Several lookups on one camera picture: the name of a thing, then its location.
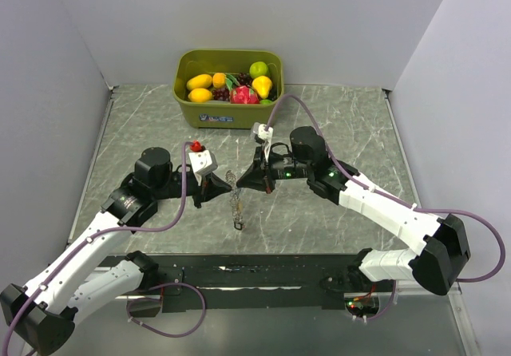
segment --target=wall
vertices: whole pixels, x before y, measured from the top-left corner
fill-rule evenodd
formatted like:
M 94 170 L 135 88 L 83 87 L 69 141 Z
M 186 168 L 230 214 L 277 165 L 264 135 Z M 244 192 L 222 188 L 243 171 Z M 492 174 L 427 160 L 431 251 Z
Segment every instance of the wall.
M 269 49 L 287 83 L 394 88 L 442 0 L 63 0 L 110 85 L 167 83 L 189 49 Z
M 0 0 L 0 25 L 3 289 L 64 249 L 109 91 L 60 0 Z
M 486 217 L 511 245 L 511 0 L 444 0 L 391 94 L 422 202 Z M 497 245 L 468 224 L 472 260 L 486 273 Z M 484 355 L 509 354 L 511 267 L 464 285 Z

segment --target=logo on bin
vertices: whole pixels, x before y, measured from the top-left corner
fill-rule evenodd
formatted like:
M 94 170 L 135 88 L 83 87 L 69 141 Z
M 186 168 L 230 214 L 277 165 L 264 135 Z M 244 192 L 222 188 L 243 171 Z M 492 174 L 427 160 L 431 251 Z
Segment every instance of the logo on bin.
M 214 117 L 208 114 L 200 114 L 199 120 L 201 122 L 234 122 L 233 117 Z

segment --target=gray marble surface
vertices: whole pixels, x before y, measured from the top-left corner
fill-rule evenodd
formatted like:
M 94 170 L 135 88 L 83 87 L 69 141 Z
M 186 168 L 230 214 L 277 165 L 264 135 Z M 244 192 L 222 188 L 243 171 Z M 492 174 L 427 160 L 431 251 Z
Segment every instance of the gray marble surface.
M 413 201 L 410 179 L 386 107 L 376 88 L 288 85 L 319 122 L 335 155 L 364 172 L 387 191 Z M 181 115 L 170 85 L 123 85 L 113 92 L 113 107 L 79 211 L 78 237 L 141 152 L 161 146 L 180 163 L 184 140 L 199 140 L 216 155 L 222 178 L 230 169 L 240 176 L 252 162 L 255 143 L 248 130 L 194 129 Z M 288 101 L 278 114 L 274 142 L 288 142 L 294 127 L 309 125 L 307 114 Z M 365 217 L 322 200 L 305 180 L 279 182 L 271 195 L 243 190 L 246 228 L 236 231 L 228 195 L 197 210 L 191 198 L 181 221 L 158 234 L 136 234 L 115 253 L 141 250 L 165 253 L 355 253 L 365 247 L 404 248 L 404 244 Z M 179 200 L 160 202 L 146 227 L 173 219 Z

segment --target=green fruit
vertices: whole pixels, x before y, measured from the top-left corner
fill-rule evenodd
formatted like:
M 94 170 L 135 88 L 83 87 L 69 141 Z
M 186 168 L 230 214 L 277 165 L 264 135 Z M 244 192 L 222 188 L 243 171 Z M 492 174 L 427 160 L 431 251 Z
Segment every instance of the green fruit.
M 256 79 L 262 75 L 266 77 L 270 76 L 270 69 L 268 65 L 264 62 L 255 62 L 250 65 L 250 70 L 248 70 L 252 79 Z

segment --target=green bin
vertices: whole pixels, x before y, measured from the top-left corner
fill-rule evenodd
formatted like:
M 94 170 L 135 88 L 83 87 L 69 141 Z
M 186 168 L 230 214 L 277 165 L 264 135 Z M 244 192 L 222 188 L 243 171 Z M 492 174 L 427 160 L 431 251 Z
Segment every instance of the green bin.
M 194 103 L 188 100 L 186 82 L 199 74 L 248 73 L 250 65 L 263 61 L 268 65 L 277 96 L 283 94 L 284 79 L 280 58 L 267 51 L 202 49 L 187 52 L 177 67 L 174 97 L 179 102 L 184 119 L 196 128 L 250 129 L 255 122 L 266 123 L 275 102 L 271 105 L 233 105 L 209 101 Z

